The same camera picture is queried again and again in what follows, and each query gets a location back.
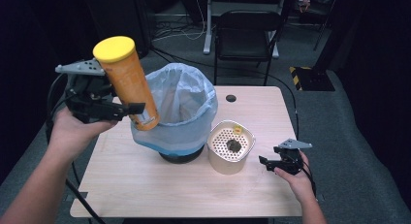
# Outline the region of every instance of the trash can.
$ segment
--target trash can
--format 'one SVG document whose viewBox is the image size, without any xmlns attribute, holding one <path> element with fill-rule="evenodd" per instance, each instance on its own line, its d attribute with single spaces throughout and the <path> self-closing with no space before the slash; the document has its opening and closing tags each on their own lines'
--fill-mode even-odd
<svg viewBox="0 0 411 224">
<path fill-rule="evenodd" d="M 197 68 L 170 63 L 146 76 L 160 121 L 149 131 L 131 125 L 137 144 L 152 148 L 172 163 L 201 154 L 218 102 L 212 83 Z"/>
</svg>

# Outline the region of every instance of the finger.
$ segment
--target finger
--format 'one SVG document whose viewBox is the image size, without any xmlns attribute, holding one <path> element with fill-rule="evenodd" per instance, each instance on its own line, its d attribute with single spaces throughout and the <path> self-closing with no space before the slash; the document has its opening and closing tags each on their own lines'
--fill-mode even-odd
<svg viewBox="0 0 411 224">
<path fill-rule="evenodd" d="M 291 174 L 288 174 L 280 168 L 274 168 L 274 172 L 280 177 L 284 178 L 287 182 L 290 182 L 291 178 L 293 177 Z"/>
</svg>

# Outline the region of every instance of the wooden table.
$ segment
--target wooden table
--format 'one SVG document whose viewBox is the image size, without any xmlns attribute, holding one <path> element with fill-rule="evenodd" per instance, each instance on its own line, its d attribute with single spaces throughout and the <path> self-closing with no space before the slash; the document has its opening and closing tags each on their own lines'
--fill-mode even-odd
<svg viewBox="0 0 411 224">
<path fill-rule="evenodd" d="M 101 217 L 300 216 L 288 183 L 268 172 L 259 155 L 279 159 L 272 147 L 295 138 L 281 91 L 273 86 L 216 86 L 218 112 L 212 127 L 231 119 L 256 137 L 244 168 L 225 176 L 213 170 L 205 148 L 187 164 L 172 164 L 135 144 L 124 118 L 100 135 L 79 187 Z M 227 95 L 235 95 L 233 103 Z M 75 200 L 74 217 L 90 214 Z"/>
</svg>

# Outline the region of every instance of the plastic bottle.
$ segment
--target plastic bottle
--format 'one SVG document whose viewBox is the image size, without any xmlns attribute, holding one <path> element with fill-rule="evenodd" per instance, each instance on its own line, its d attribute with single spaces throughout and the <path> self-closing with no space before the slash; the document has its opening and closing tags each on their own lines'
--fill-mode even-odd
<svg viewBox="0 0 411 224">
<path fill-rule="evenodd" d="M 142 114 L 129 115 L 136 128 L 143 131 L 154 128 L 160 116 L 133 39 L 124 36 L 107 38 L 94 47 L 93 54 L 105 70 L 123 105 L 145 103 Z"/>
</svg>

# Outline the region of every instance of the small black object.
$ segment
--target small black object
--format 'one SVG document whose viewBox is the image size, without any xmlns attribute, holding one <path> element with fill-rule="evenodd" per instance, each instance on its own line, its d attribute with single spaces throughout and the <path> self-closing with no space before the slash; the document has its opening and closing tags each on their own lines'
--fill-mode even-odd
<svg viewBox="0 0 411 224">
<path fill-rule="evenodd" d="M 241 144 L 236 140 L 228 140 L 227 148 L 232 152 L 239 152 L 241 150 Z"/>
<path fill-rule="evenodd" d="M 268 160 L 263 156 L 259 156 L 260 163 L 266 165 L 267 171 L 273 171 L 274 168 L 278 167 L 291 175 L 300 172 L 303 167 L 303 162 L 299 149 L 288 149 L 275 146 L 274 152 L 280 155 L 281 160 Z"/>
</svg>

